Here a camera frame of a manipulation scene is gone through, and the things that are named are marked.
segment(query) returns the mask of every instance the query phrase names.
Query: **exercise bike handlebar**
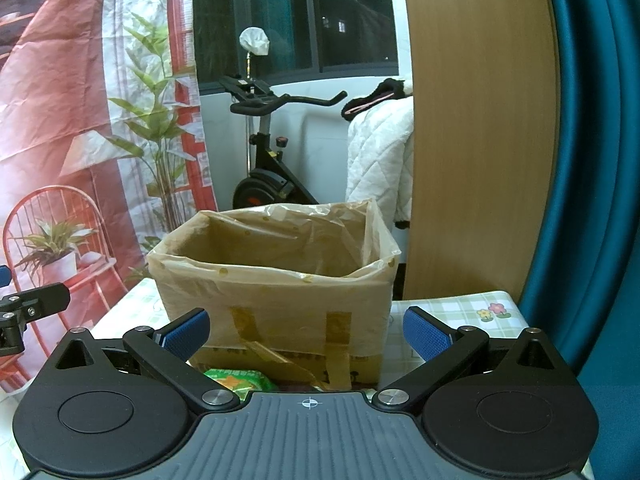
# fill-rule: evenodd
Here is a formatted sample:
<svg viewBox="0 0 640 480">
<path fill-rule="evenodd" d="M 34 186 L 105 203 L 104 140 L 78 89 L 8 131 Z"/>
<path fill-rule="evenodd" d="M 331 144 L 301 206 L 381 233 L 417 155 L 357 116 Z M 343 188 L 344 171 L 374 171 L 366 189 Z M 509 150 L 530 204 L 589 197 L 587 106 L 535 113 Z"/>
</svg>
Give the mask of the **exercise bike handlebar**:
<svg viewBox="0 0 640 480">
<path fill-rule="evenodd" d="M 345 97 L 347 97 L 347 92 L 345 92 L 344 90 L 335 95 L 333 98 L 327 100 L 283 94 L 279 97 L 271 98 L 268 100 L 265 100 L 264 98 L 255 98 L 239 103 L 234 103 L 230 106 L 229 109 L 234 114 L 246 115 L 251 117 L 261 117 L 271 114 L 287 103 L 304 103 L 315 106 L 329 107 L 337 105 Z"/>
</svg>

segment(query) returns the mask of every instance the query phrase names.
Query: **metal screw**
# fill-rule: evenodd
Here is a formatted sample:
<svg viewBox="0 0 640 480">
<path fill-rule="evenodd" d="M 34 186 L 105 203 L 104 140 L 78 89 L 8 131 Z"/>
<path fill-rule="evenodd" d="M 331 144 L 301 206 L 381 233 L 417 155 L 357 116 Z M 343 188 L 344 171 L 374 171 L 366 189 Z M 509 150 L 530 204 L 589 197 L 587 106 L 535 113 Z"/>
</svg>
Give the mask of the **metal screw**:
<svg viewBox="0 0 640 480">
<path fill-rule="evenodd" d="M 212 406 L 223 406 L 234 400 L 234 394 L 229 390 L 209 390 L 202 394 L 202 400 Z"/>
<path fill-rule="evenodd" d="M 398 406 L 409 400 L 409 394 L 404 390 L 390 388 L 389 390 L 382 390 L 378 394 L 378 400 L 387 406 Z"/>
</svg>

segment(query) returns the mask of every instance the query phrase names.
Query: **green snack package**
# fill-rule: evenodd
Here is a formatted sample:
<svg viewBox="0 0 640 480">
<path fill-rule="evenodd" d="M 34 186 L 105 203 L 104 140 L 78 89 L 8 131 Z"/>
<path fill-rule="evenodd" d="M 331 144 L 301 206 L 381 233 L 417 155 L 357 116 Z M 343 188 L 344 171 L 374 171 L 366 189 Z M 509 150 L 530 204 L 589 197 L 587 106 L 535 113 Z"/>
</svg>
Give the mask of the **green snack package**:
<svg viewBox="0 0 640 480">
<path fill-rule="evenodd" d="M 204 374 L 238 394 L 240 400 L 245 400 L 252 390 L 274 392 L 278 388 L 264 374 L 255 370 L 219 370 L 212 368 Z"/>
</svg>

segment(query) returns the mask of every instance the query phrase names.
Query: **window glass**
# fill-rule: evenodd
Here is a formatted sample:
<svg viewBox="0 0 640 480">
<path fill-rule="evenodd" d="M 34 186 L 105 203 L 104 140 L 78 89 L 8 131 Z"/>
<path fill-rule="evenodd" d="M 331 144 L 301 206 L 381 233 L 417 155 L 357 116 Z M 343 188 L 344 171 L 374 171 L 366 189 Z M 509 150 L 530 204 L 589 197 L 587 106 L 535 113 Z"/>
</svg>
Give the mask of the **window glass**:
<svg viewBox="0 0 640 480">
<path fill-rule="evenodd" d="M 318 0 L 324 66 L 398 62 L 392 0 Z"/>
<path fill-rule="evenodd" d="M 193 0 L 193 27 L 199 81 L 238 72 L 233 0 Z"/>
<path fill-rule="evenodd" d="M 255 60 L 260 76 L 311 67 L 306 0 L 251 0 L 251 16 L 270 40 L 269 55 Z"/>
</svg>

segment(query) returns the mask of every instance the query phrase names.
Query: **exercise bike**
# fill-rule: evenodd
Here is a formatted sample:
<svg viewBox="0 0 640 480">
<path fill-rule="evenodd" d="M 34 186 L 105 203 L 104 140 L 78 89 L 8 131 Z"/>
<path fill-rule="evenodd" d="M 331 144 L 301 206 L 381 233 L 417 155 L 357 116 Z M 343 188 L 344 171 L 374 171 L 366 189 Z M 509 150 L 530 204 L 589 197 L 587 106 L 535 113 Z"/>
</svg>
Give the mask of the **exercise bike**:
<svg viewBox="0 0 640 480">
<path fill-rule="evenodd" d="M 240 181 L 233 197 L 233 208 L 242 209 L 273 203 L 317 204 L 318 201 L 296 178 L 282 161 L 287 137 L 276 137 L 277 151 L 271 149 L 271 113 L 288 103 L 304 103 L 316 106 L 334 106 L 347 97 L 342 91 L 329 100 L 283 94 L 277 96 L 264 81 L 251 77 L 223 76 L 219 83 L 238 102 L 230 106 L 234 114 L 260 117 L 258 132 L 249 136 L 249 144 L 255 146 L 255 166 L 249 176 Z"/>
</svg>

